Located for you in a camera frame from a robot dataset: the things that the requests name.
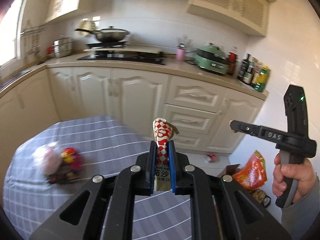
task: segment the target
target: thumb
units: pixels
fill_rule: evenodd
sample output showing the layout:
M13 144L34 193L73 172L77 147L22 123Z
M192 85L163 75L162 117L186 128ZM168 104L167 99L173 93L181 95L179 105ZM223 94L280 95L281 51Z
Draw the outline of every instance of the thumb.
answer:
M282 174L291 179L305 180L305 177L309 175L310 169L308 166L299 164L285 164L281 167Z

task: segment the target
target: person's arm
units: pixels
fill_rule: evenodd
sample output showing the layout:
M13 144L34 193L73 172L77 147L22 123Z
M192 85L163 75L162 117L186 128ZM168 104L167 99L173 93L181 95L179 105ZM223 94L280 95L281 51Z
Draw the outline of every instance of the person's arm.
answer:
M272 191L281 196L287 185L283 177L297 179L297 193L292 205L282 209L281 224L290 233L293 240L299 240L314 223L320 211L320 183L308 159L301 165L286 164L281 168L280 156L275 158L274 181Z

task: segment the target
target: pink utensil holder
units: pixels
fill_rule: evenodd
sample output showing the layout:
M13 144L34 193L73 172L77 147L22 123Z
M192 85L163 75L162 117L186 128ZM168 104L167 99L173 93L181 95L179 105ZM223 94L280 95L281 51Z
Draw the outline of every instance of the pink utensil holder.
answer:
M184 61L186 51L184 49L177 49L176 60Z

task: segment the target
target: gray handle grip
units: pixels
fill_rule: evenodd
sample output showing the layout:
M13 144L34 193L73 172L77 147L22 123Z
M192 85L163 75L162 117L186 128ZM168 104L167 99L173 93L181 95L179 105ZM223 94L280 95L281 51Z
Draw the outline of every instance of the gray handle grip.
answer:
M303 156L290 154L286 151L280 151L279 154L281 166L284 164L301 164L304 161ZM298 181L296 179L284 177L284 181L287 184L287 189L283 192L282 196L278 197L276 200L276 205L280 208L286 208L292 204L292 200L298 188Z

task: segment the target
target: orange snack bag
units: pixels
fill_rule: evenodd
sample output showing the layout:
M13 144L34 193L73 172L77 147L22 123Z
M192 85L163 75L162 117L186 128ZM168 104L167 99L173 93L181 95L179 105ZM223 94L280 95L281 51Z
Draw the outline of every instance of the orange snack bag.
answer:
M232 177L246 190L261 187L267 181L265 160L260 152L255 151L247 164Z

